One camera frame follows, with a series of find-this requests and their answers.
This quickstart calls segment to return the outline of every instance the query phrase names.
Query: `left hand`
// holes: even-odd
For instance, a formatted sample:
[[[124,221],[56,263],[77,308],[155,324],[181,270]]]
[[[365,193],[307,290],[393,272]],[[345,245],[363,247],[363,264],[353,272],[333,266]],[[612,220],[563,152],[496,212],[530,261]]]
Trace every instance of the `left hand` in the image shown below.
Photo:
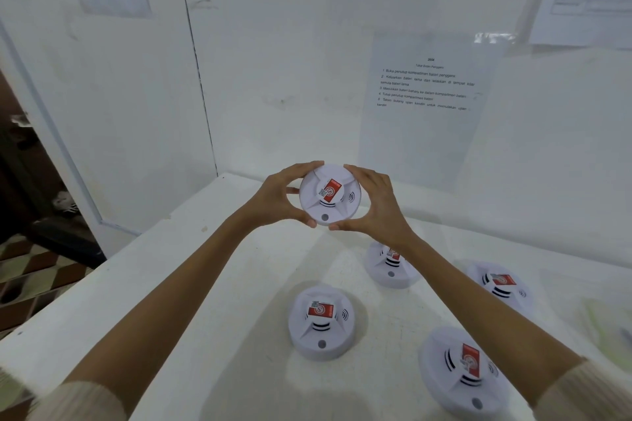
[[[257,193],[241,207],[241,213],[256,226],[273,224],[285,219],[298,220],[310,228],[316,222],[305,211],[296,208],[288,200],[288,194],[298,194],[298,188],[289,187],[292,181],[304,177],[323,165],[324,161],[297,163],[285,170],[268,176]]]

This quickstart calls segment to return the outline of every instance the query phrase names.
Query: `hand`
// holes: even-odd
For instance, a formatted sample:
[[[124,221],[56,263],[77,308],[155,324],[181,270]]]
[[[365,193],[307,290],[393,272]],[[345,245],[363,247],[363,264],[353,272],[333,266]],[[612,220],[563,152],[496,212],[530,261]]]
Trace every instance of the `hand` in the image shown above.
[[[371,199],[371,208],[362,218],[332,223],[329,225],[329,229],[332,231],[359,231],[389,248],[397,251],[403,249],[410,237],[416,235],[401,214],[393,193],[391,178],[366,168],[353,165],[344,165],[344,167],[352,172],[352,175],[368,193]]]
[[[298,188],[289,187],[288,184],[297,178],[304,177],[324,163],[324,161],[297,163],[268,176],[257,193],[240,208],[241,214],[250,223],[254,223],[255,226],[273,224],[285,219],[294,219],[310,228],[316,228],[316,222],[311,216],[289,202],[287,195],[298,194]]]

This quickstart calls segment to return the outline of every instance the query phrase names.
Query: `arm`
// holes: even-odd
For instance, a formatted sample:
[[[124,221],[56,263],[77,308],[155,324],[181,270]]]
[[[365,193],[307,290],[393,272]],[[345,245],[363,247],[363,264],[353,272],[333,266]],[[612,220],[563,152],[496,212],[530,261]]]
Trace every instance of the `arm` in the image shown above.
[[[496,363],[530,406],[583,359],[502,303],[419,239],[401,214],[387,175],[345,165],[371,199],[359,219],[329,226],[360,231],[397,250],[422,276],[463,328]],[[502,334],[498,325],[504,326]]]
[[[64,383],[103,385],[131,415],[241,241],[258,226],[282,219],[316,226],[307,213],[289,203],[286,193],[298,193],[287,185],[322,164],[296,164],[266,178],[244,206],[85,355]]]

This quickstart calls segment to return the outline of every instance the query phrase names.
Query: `white wall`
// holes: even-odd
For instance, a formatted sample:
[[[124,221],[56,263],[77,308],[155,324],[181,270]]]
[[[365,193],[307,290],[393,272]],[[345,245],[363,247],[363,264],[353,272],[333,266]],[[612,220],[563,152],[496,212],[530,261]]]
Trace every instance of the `white wall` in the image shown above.
[[[78,0],[0,0],[2,68],[111,255],[216,177],[185,0],[88,15]]]
[[[376,28],[519,32],[537,2],[188,0],[218,170],[356,161]],[[519,41],[456,193],[397,184],[398,199],[411,216],[632,265],[631,71],[629,52]]]

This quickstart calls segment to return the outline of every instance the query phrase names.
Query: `sleeve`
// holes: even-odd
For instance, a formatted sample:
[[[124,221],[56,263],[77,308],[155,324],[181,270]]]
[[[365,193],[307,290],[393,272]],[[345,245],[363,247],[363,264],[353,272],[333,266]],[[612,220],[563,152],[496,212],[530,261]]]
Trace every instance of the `sleeve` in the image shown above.
[[[36,404],[29,421],[126,421],[122,402],[106,387],[87,381],[62,384]]]
[[[632,393],[585,361],[549,387],[533,416],[538,421],[632,421]]]

